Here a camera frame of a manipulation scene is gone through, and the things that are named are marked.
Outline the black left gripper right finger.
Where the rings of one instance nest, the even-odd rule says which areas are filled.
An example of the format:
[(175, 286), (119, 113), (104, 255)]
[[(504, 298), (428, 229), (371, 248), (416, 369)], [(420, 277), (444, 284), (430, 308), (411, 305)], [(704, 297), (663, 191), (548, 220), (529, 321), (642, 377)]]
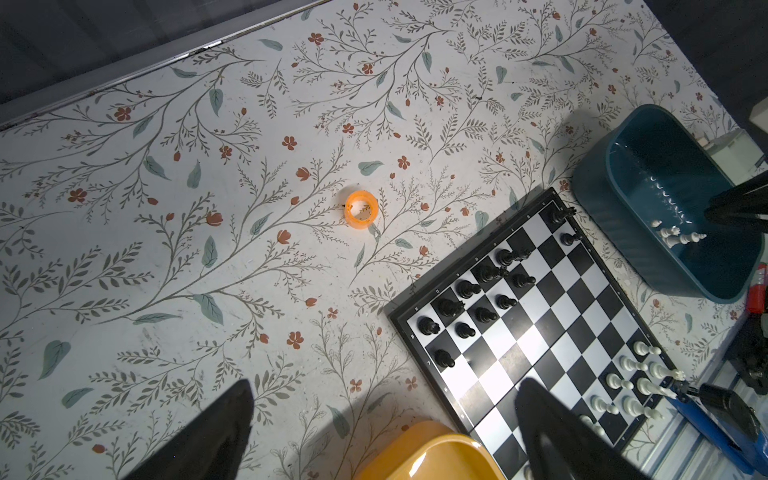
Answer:
[(534, 379), (520, 384), (515, 410), (534, 479), (644, 479)]

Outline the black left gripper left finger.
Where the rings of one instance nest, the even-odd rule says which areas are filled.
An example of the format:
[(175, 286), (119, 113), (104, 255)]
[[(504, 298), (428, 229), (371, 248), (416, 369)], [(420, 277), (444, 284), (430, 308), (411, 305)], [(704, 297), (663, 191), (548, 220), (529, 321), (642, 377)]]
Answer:
[(237, 381), (150, 458), (129, 479), (234, 479), (251, 433), (250, 382)]

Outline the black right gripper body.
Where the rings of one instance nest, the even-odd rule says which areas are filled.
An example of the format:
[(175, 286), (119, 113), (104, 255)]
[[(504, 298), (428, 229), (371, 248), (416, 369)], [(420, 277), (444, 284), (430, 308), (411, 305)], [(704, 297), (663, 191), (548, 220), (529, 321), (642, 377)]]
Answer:
[(739, 185), (713, 197), (705, 218), (714, 224), (751, 231), (767, 230), (767, 185)]

